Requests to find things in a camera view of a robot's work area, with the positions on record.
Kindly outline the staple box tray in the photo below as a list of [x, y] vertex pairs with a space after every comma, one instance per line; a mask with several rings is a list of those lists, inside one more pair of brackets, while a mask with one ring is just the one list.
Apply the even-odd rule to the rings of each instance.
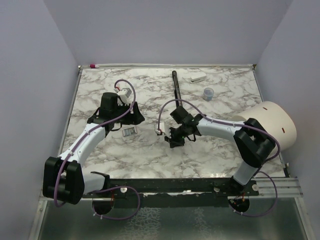
[[129, 137], [129, 136], [133, 136], [136, 135], [138, 133], [137, 128], [134, 127], [129, 127], [129, 128], [125, 128], [122, 130], [122, 135], [123, 137]]

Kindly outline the white stapler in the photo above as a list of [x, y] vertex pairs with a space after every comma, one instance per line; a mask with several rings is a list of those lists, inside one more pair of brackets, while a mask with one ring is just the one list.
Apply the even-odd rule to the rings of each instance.
[[207, 74], [200, 72], [200, 73], [192, 75], [189, 79], [189, 82], [191, 84], [195, 84], [195, 83], [204, 81], [206, 78], [207, 78]]

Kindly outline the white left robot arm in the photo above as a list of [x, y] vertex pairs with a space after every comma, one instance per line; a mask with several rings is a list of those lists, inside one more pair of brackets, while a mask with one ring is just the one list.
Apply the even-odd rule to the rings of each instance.
[[145, 121], [137, 102], [130, 102], [131, 95], [133, 93], [129, 88], [117, 93], [103, 93], [100, 107], [87, 120], [76, 141], [59, 156], [51, 156], [45, 161], [43, 196], [75, 205], [85, 194], [94, 192], [103, 198], [110, 193], [107, 174], [96, 171], [83, 173], [82, 168], [96, 146], [110, 132], [118, 131], [124, 125], [139, 125]]

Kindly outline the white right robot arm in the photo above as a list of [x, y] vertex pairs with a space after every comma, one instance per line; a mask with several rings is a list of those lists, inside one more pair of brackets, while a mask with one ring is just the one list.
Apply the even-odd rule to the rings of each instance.
[[208, 117], [202, 112], [192, 116], [182, 106], [171, 112], [179, 127], [169, 127], [158, 122], [157, 130], [165, 136], [171, 148], [185, 144], [189, 136], [211, 136], [234, 142], [243, 160], [231, 177], [229, 189], [240, 196], [248, 189], [248, 182], [261, 167], [280, 152], [280, 143], [269, 134], [258, 120], [230, 121]]

